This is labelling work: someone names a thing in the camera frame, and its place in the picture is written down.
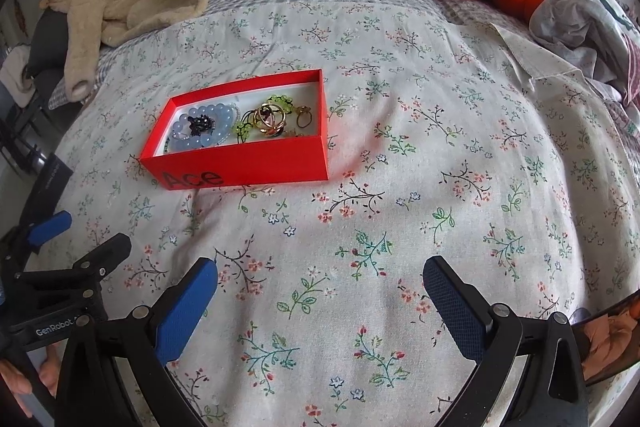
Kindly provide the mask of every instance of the floor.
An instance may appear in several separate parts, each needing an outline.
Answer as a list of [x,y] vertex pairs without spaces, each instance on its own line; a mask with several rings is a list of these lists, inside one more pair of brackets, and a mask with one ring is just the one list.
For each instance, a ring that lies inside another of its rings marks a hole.
[[[64,132],[78,115],[78,111],[79,105],[76,104],[68,104],[50,111],[49,116],[58,130],[54,130],[42,115],[38,115],[34,119],[34,124],[41,136],[38,136],[33,129],[29,129],[24,137],[28,143],[36,145],[44,153],[54,152]],[[16,174],[0,156],[0,237],[17,224],[34,181],[33,175],[24,172]]]

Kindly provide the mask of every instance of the floral fabric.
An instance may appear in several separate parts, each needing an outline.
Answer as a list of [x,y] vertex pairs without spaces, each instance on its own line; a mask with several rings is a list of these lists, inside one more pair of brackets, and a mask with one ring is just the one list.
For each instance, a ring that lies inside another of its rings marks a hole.
[[[329,181],[168,192],[140,165],[169,97],[306,68],[326,78]],[[640,196],[606,106],[496,26],[354,2],[210,14],[119,54],[58,154],[74,223],[37,261],[66,267],[127,233],[110,317],[216,260],[217,293],[169,365],[212,425],[435,425],[473,363],[422,287],[431,255],[543,319],[638,288]],[[632,376],[592,388],[592,419]]]

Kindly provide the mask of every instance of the pillow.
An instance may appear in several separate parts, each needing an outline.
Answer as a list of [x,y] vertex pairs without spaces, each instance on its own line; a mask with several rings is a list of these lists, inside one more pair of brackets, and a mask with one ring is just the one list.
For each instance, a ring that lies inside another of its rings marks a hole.
[[68,43],[66,13],[47,8],[33,31],[27,74],[37,76],[49,68],[64,68]]

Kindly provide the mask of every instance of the human hand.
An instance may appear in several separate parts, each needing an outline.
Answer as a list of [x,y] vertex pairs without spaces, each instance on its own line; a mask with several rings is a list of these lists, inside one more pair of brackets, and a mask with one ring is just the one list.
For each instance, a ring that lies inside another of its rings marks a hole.
[[[6,360],[0,360],[0,375],[6,382],[9,390],[14,394],[16,402],[22,408],[25,415],[31,418],[33,414],[27,409],[19,396],[21,394],[31,394],[31,382]],[[58,356],[55,344],[47,346],[47,360],[40,366],[38,375],[40,376],[40,381],[51,393],[51,396],[56,396],[58,377],[60,376],[60,357]]]

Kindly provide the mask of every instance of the bed sheet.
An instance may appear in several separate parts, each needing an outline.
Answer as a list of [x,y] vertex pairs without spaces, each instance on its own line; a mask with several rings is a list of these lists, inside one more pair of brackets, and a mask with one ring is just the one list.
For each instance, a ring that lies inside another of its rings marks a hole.
[[[270,3],[316,3],[327,1],[340,2],[372,2],[377,4],[385,4],[390,6],[401,6],[405,8],[415,8],[430,13],[432,16],[446,20],[453,24],[468,24],[473,22],[494,22],[503,28],[507,28],[518,35],[530,39],[527,27],[514,17],[508,16],[495,7],[479,0],[209,0],[205,16],[225,10],[249,8]],[[155,35],[159,32],[153,31],[135,38],[117,48],[102,47],[100,50],[100,61],[98,62],[97,78],[95,81],[94,92],[100,89],[100,86],[107,77],[111,66],[120,55],[126,53],[132,46],[137,46],[148,39],[155,39]],[[65,93],[64,80],[61,80],[49,99],[49,108],[55,109],[68,103]]]
[[[532,317],[638,289],[638,186],[580,71],[433,1],[238,2],[115,54],[58,149],[73,226],[36,260],[66,267],[127,233],[103,291],[122,317],[215,259],[218,292],[169,365],[207,422],[434,425],[473,363],[425,295],[431,255]],[[140,165],[169,97],[306,68],[326,78],[329,181],[167,192]],[[592,419],[633,375],[591,388]]]

